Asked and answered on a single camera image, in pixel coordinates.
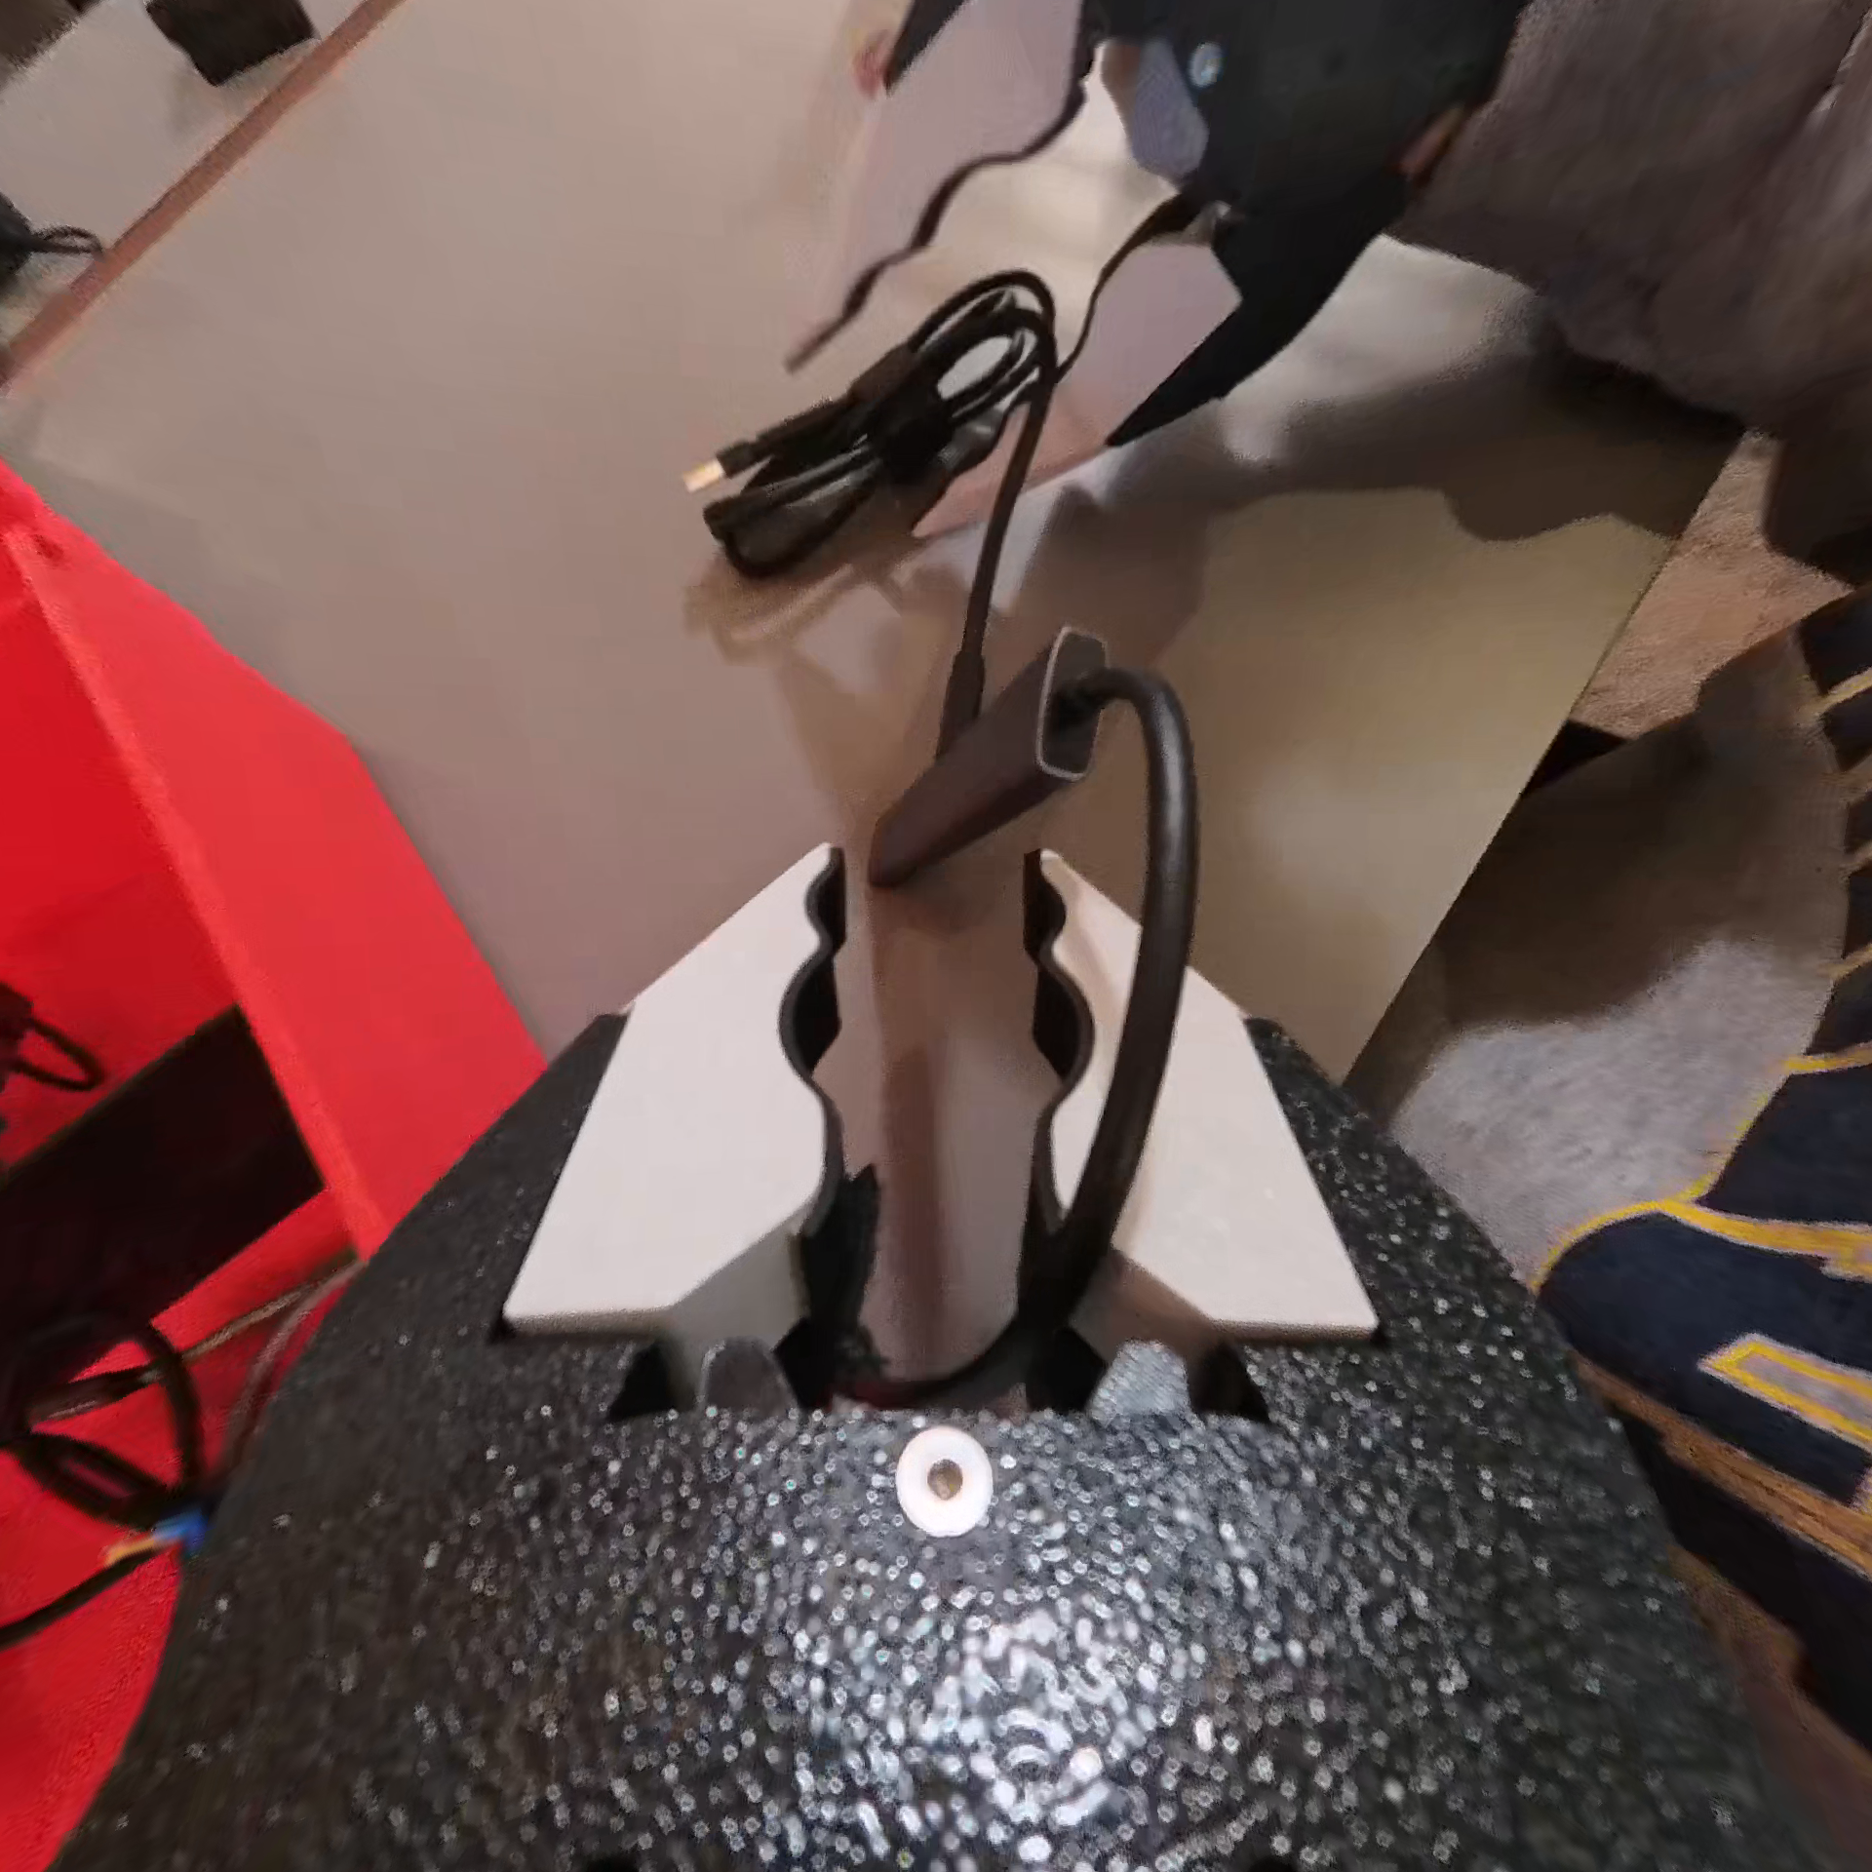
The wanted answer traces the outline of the person's right forearm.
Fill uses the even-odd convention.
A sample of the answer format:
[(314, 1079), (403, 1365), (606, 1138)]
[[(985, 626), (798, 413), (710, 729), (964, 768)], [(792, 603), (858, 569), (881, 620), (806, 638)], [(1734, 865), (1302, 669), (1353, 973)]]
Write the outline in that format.
[(1681, 402), (1867, 439), (1867, 3), (1527, 4), (1396, 235)]

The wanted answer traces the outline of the black usb hub with cable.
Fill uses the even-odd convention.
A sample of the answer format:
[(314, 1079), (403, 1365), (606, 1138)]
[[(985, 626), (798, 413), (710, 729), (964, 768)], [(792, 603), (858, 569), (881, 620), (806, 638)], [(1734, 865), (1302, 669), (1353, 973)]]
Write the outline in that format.
[(1144, 748), (1144, 895), (1112, 1085), (1073, 1201), (1023, 1250), (1013, 1319), (982, 1354), (940, 1375), (843, 1378), (839, 1394), (858, 1406), (967, 1409), (1023, 1384), (1115, 1248), (1167, 1078), (1199, 901), (1199, 783), (1178, 694), (1157, 673), (1112, 667), (1095, 638), (1063, 630), (991, 707), (945, 732), (924, 775), (881, 817), (868, 885), (902, 887), (1076, 783), (1113, 704), (1135, 715)]

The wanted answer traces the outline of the small black box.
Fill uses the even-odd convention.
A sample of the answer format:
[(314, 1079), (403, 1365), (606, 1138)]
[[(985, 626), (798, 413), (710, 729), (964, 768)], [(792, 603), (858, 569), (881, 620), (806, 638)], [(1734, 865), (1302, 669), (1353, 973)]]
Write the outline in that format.
[(143, 11), (213, 87), (318, 35), (303, 3), (147, 3)]

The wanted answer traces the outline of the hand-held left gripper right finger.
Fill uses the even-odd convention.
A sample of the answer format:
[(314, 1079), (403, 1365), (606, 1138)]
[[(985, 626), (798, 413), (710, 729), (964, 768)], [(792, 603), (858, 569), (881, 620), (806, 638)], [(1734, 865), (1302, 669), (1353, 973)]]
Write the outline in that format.
[[(1073, 1201), (1113, 1082), (1141, 941), (1135, 918), (1063, 855), (1025, 868), (1036, 1043), (1063, 1089), (1042, 1114), (1038, 1211)], [(1158, 1343), (1361, 1345), (1379, 1316), (1256, 1048), (1202, 972), (1183, 990), (1158, 1106), (1112, 1256), (1072, 1317), (1098, 1354)]]

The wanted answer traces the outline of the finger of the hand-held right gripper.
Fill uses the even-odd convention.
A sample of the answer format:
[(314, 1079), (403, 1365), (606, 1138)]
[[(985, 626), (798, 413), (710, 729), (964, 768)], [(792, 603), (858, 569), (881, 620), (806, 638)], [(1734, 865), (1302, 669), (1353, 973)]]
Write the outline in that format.
[(1101, 272), (1077, 337), (1077, 417), (1125, 420), (1241, 307), (1214, 243), (1223, 216), (1161, 201)]
[(1022, 164), (1077, 112), (1086, 4), (911, 4), (835, 193), (829, 264), (786, 364), (811, 364), (977, 172)]

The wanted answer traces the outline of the small black battery charger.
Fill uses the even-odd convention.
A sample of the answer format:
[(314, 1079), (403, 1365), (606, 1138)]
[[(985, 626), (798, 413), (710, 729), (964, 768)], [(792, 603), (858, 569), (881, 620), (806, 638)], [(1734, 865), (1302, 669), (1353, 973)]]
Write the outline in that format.
[(0, 199), (3, 222), (3, 297), (39, 262), (93, 262), (105, 243), (91, 228), (73, 225), (36, 225), (12, 198)]

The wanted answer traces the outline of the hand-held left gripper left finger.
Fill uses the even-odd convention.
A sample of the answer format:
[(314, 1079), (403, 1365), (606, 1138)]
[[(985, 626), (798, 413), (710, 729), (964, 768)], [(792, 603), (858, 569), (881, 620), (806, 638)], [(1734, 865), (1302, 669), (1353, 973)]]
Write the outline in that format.
[(844, 1178), (818, 1063), (839, 1035), (846, 860), (820, 844), (638, 995), (504, 1325), (665, 1356), (803, 1323), (803, 1245)]

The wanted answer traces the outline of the orange plug cable blue tie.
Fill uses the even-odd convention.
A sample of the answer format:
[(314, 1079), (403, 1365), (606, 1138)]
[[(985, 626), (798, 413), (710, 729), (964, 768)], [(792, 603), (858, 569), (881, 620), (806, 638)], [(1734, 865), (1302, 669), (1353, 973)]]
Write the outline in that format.
[(55, 1601), (5, 1621), (3, 1649), (17, 1649), (47, 1630), (59, 1628), (156, 1559), (189, 1557), (197, 1553), (206, 1530), (206, 1511), (186, 1509), (158, 1522), (152, 1530), (128, 1538), (115, 1546), (88, 1578), (68, 1586)]

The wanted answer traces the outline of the large red plastic bin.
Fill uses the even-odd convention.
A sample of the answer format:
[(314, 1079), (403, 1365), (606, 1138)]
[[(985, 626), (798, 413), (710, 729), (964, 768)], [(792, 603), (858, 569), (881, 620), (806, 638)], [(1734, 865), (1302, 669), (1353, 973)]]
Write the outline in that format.
[[(323, 1195), (5, 1411), (5, 1621), (221, 1503), (296, 1345), (543, 1055), (350, 742), (5, 471), (5, 1172), (243, 1009)], [(189, 1557), (5, 1649), (5, 1868), (47, 1868)]]

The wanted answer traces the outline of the black bin divider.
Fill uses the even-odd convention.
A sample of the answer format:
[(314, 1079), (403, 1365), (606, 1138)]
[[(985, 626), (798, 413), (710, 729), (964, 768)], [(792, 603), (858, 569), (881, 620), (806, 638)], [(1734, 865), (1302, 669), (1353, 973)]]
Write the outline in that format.
[(5, 1172), (5, 1411), (88, 1369), (323, 1195), (243, 1009)]

